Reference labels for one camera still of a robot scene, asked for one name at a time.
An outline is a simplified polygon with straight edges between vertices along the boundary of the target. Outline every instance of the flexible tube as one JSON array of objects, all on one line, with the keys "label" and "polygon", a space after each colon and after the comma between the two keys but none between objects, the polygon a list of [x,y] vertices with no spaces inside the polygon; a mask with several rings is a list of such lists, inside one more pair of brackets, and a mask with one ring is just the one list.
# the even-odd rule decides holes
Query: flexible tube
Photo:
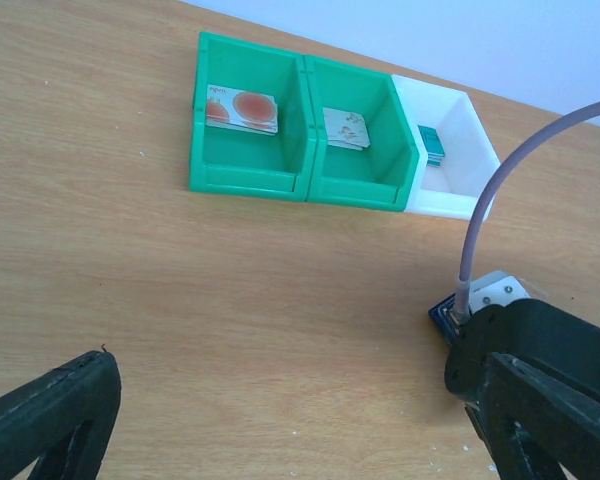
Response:
[{"label": "flexible tube", "polygon": [[567,115],[558,118],[551,122],[546,127],[538,130],[535,134],[526,139],[518,148],[516,148],[507,159],[502,162],[500,167],[495,171],[487,185],[484,187],[476,208],[473,210],[467,235],[464,238],[464,246],[462,247],[462,257],[460,259],[460,273],[458,275],[454,311],[460,316],[469,315],[469,291],[471,287],[471,269],[473,266],[473,257],[476,251],[476,243],[482,220],[495,196],[496,192],[509,176],[511,171],[536,148],[549,140],[551,137],[558,135],[567,128],[573,127],[578,123],[590,120],[600,116],[600,102],[594,103],[587,107],[575,110]]}]

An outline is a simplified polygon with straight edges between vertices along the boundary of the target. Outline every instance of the wood grain surface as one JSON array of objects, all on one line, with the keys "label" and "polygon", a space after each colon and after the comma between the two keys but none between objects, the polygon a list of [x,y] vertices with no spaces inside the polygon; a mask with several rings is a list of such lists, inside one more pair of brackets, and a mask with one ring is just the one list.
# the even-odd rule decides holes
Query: wood grain surface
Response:
[{"label": "wood grain surface", "polygon": [[[426,317],[466,223],[187,191],[201,30],[451,85],[176,1],[0,0],[0,395],[105,343],[100,478],[497,478]],[[555,118],[467,90],[501,159]],[[494,269],[600,325],[600,128],[512,175]]]}]

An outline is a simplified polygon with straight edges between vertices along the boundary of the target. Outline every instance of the plastic bin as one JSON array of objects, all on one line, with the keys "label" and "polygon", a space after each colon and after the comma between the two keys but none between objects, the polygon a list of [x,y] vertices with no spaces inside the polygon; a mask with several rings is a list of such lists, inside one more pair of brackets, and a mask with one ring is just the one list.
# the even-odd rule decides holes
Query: plastic bin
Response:
[{"label": "plastic bin", "polygon": [[[402,211],[420,152],[388,74],[305,56],[318,146],[309,201]],[[370,145],[327,145],[323,107],[361,114]]]},{"label": "plastic bin", "polygon": [[[435,128],[445,149],[440,167],[427,165],[422,137],[413,191],[405,211],[469,219],[485,185],[500,166],[466,92],[393,75],[407,121]],[[485,215],[489,215],[491,205]]]},{"label": "plastic bin", "polygon": [[[272,95],[278,133],[205,125],[209,84]],[[200,33],[191,190],[306,201],[317,135],[302,55]]]}]

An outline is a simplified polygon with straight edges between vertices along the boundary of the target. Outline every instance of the blue circuit board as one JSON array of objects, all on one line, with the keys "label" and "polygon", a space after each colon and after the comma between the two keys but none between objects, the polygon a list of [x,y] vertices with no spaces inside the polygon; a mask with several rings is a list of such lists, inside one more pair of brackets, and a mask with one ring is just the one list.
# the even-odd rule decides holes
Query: blue circuit board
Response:
[{"label": "blue circuit board", "polygon": [[460,334],[459,328],[450,314],[454,301],[455,295],[449,295],[429,310],[429,318],[449,345],[454,343]]}]

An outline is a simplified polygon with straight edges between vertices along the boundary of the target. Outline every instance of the white wall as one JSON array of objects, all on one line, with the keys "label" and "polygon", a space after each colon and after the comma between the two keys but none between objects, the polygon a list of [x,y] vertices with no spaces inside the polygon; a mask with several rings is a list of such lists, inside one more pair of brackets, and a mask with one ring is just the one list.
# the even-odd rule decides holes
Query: white wall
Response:
[{"label": "white wall", "polygon": [[600,100],[600,0],[184,1],[553,112]]}]

